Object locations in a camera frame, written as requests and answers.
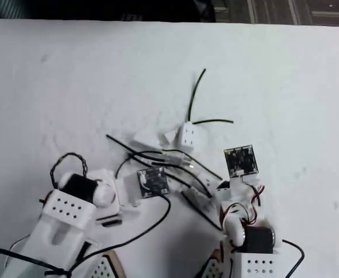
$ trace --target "dark floor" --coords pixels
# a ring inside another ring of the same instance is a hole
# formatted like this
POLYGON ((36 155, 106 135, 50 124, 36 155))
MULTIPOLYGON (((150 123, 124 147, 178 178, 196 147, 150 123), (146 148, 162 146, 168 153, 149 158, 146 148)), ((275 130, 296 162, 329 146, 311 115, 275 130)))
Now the dark floor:
POLYGON ((217 22, 339 26, 339 0, 213 0, 217 22))
POLYGON ((339 0, 0 0, 0 18, 339 26, 339 0))

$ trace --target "white table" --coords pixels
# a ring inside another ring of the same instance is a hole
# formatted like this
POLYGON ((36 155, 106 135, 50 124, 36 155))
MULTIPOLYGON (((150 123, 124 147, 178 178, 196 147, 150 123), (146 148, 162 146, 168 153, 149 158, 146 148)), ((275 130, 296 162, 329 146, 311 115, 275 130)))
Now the white table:
MULTIPOLYGON (((306 252, 295 277, 339 277, 339 28, 329 27, 0 20, 0 247, 34 227, 61 154, 115 170, 125 152, 104 134, 127 142, 145 125, 180 124, 203 67, 192 116, 235 124, 203 125, 197 157, 226 178, 222 150, 253 144, 269 210, 306 252)), ((162 225, 117 250, 128 277, 191 277, 215 247, 220 235, 170 199, 162 225)), ((144 202, 106 229, 107 244, 165 206, 144 202)), ((282 254, 288 271, 299 253, 282 254)))

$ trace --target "circuit board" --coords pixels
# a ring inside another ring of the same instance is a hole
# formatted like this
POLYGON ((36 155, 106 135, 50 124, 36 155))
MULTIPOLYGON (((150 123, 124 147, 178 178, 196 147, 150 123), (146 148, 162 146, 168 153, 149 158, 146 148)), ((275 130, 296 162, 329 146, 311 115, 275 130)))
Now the circuit board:
POLYGON ((225 149, 224 153, 230 178, 258 173, 252 145, 225 149))
POLYGON ((153 192, 165 195, 169 193, 164 167, 153 167, 137 171, 142 198, 155 196, 153 192))

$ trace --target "white plastic block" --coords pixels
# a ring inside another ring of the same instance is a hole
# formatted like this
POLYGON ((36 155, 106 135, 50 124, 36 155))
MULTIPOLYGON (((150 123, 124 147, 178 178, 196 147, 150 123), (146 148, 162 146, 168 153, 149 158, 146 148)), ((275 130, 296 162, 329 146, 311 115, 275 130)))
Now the white plastic block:
POLYGON ((42 214, 84 230, 94 218, 95 211, 95 205, 55 189, 42 214))
POLYGON ((191 122, 184 123, 179 130, 177 147, 183 151, 191 152, 198 141, 196 126, 191 122))
POLYGON ((277 254, 234 253, 232 278, 281 278, 277 254))
MULTIPOLYGON (((55 189, 20 254, 69 269, 86 241, 95 212, 95 205, 55 189)), ((13 259, 2 278, 37 277, 31 274, 37 268, 13 259)))

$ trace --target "black wire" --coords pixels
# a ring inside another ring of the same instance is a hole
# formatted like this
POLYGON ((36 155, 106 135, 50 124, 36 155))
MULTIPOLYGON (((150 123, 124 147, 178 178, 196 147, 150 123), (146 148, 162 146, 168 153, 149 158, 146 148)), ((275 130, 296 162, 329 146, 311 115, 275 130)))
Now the black wire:
MULTIPOLYGON (((138 152, 139 154, 142 153, 160 153, 158 151, 143 151, 143 152, 138 152)), ((119 172, 121 170, 121 168, 123 167, 123 165, 128 162, 130 159, 132 158, 132 155, 128 155, 128 157, 119 165, 118 169, 115 172, 115 178, 118 178, 119 172)))
POLYGON ((251 187, 251 189, 253 190, 255 196, 257 197, 258 207, 260 207, 260 206, 261 206, 261 198, 260 198, 260 194, 258 193, 257 188, 254 187, 253 185, 248 184, 247 182, 245 182, 245 181, 243 180, 243 176, 242 176, 242 175, 240 176, 240 180, 241 180, 241 182, 242 182, 243 184, 245 184, 245 185, 251 187))
POLYGON ((196 81, 195 87, 192 90, 192 94, 191 94, 191 98, 190 98, 190 104, 188 106, 188 112, 187 112, 187 121, 190 122, 191 121, 191 109, 192 109, 192 104, 194 103, 194 98, 195 98, 195 93, 196 90, 198 88, 198 85, 200 83, 200 80, 202 79, 204 73, 205 73, 206 69, 203 69, 202 73, 200 74, 198 81, 196 81))
POLYGON ((123 242, 123 243, 120 243, 120 244, 117 244, 117 245, 114 245, 114 246, 110 246, 110 247, 107 247, 107 248, 104 248, 104 249, 101 249, 101 250, 98 250, 96 252, 93 252, 87 256, 85 256, 84 258, 82 258, 80 261, 76 262, 69 270, 69 272, 71 273, 75 268, 77 268, 82 262, 86 261, 87 259, 89 259, 90 257, 93 257, 95 255, 98 255, 98 254, 101 254, 101 253, 105 253, 107 251, 110 251, 110 250, 113 250, 113 249, 116 249, 116 248, 120 248, 120 247, 123 247, 139 238, 141 238, 142 236, 146 235, 148 232, 150 232, 151 230, 153 230, 156 226, 158 226, 161 222, 163 222, 163 220, 167 217, 167 215, 169 214, 169 211, 170 211, 170 208, 171 208, 171 203, 170 203, 170 200, 166 197, 166 196, 163 196, 163 195, 157 195, 161 198, 163 198, 164 200, 167 201, 168 203, 168 208, 166 210, 166 212, 164 213, 164 215, 162 216, 162 218, 159 219, 159 221, 157 221, 156 223, 154 223, 150 228, 146 229, 144 232, 140 233, 138 236, 135 236, 133 238, 131 238, 130 240, 127 240, 126 242, 123 242))
POLYGON ((249 213, 248 213, 248 210, 246 209, 246 207, 242 203, 239 203, 239 202, 231 204, 230 207, 233 207, 233 205, 235 205, 235 204, 240 205, 244 209, 246 216, 248 217, 248 223, 250 223, 250 217, 249 217, 249 213))
POLYGON ((287 244, 289 244, 289 245, 291 245, 291 246, 293 246, 293 247, 295 247, 295 248, 298 249, 299 252, 301 253, 301 257, 299 258, 299 260, 298 260, 298 261, 296 262, 296 264, 291 268, 291 270, 289 271, 289 273, 285 276, 285 278, 289 278, 289 277, 297 270, 298 266, 302 263, 302 261, 304 260, 305 255, 304 255, 303 249, 302 249, 301 247, 299 247, 298 245, 296 245, 295 243, 290 242, 290 241, 285 240, 285 239, 283 239, 283 242, 284 242, 284 243, 287 243, 287 244))
POLYGON ((224 122, 224 123, 234 123, 233 120, 225 120, 225 119, 208 119, 208 120, 199 120, 197 122, 193 122, 193 125, 198 125, 200 123, 210 123, 210 122, 224 122))
POLYGON ((229 259, 229 264, 230 264, 230 269, 229 269, 229 276, 228 278, 231 278, 232 275, 232 269, 234 268, 234 260, 232 260, 231 258, 229 259))
POLYGON ((210 194, 210 192, 208 191, 208 189, 205 186, 205 184, 194 173, 192 173, 191 171, 187 170, 186 168, 183 168, 181 166, 178 166, 177 164, 171 164, 171 163, 152 162, 151 164, 152 165, 156 165, 156 166, 173 167, 173 168, 181 169, 182 171, 186 172, 187 174, 191 175, 194 179, 196 179, 197 182, 200 183, 202 188, 205 190, 205 194, 209 198, 212 198, 212 194, 210 194))
POLYGON ((193 161, 195 161, 198 165, 200 165, 201 167, 204 168, 204 170, 208 171, 210 174, 214 175, 216 178, 218 178, 219 180, 222 180, 221 176, 217 175, 215 172, 211 171, 210 169, 208 169, 204 164, 200 163, 200 161, 198 161, 197 159, 193 158, 191 155, 189 155, 188 153, 181 151, 180 149, 163 149, 163 152, 180 152, 183 153, 185 156, 187 156, 188 158, 192 159, 193 161))
MULTIPOLYGON (((164 162, 165 161, 162 158, 155 158, 153 156, 148 156, 148 155, 145 155, 143 153, 137 152, 134 149, 132 149, 131 147, 127 146, 126 144, 120 142, 118 139, 113 138, 113 136, 111 136, 109 134, 106 134, 106 137, 111 139, 111 140, 113 140, 115 143, 119 144, 123 148, 126 148, 131 153, 134 153, 135 155, 141 156, 142 158, 147 158, 147 159, 154 160, 154 161, 159 161, 159 162, 164 162)), ((152 151, 152 153, 162 154, 162 152, 159 152, 159 151, 152 151)))
POLYGON ((206 216, 198 207, 196 207, 196 205, 193 204, 193 202, 190 201, 189 198, 187 198, 187 196, 181 192, 182 197, 186 200, 186 202, 190 205, 190 207, 192 207, 201 217, 203 217, 210 225, 212 225, 213 227, 215 227, 218 231, 222 231, 222 229, 215 224, 208 216, 206 216))
POLYGON ((6 255, 6 256, 9 256, 9 257, 12 257, 12 258, 15 258, 15 259, 20 259, 22 261, 30 262, 34 265, 39 265, 39 266, 42 266, 44 268, 51 269, 51 270, 54 271, 54 273, 56 275, 68 275, 68 272, 66 270, 62 269, 62 268, 57 268, 53 265, 47 264, 46 262, 43 262, 43 261, 40 261, 40 260, 37 260, 37 259, 33 259, 33 258, 24 256, 24 255, 6 250, 6 249, 0 248, 0 254, 6 255))
MULTIPOLYGON (((27 239, 28 237, 30 237, 30 234, 27 235, 27 236, 23 236, 21 239, 16 240, 14 243, 11 244, 11 246, 8 248, 8 250, 12 251, 12 248, 14 248, 17 243, 23 241, 24 239, 27 239)), ((8 257, 9 256, 6 257, 5 268, 8 266, 8 257)))
POLYGON ((54 171, 56 169, 56 167, 64 160, 64 158, 66 158, 67 156, 75 156, 77 158, 80 159, 80 161, 82 162, 82 166, 83 166, 83 176, 86 177, 87 176, 87 172, 88 172, 88 167, 87 167, 87 162, 86 160, 83 158, 83 156, 81 155, 78 155, 77 153, 75 152, 68 152, 68 153, 65 153, 62 157, 60 157, 57 162, 53 165, 53 167, 51 168, 51 171, 49 172, 50 176, 51 176, 51 182, 52 182, 52 185, 54 187, 54 189, 58 189, 59 186, 57 184, 57 182, 54 180, 54 171))

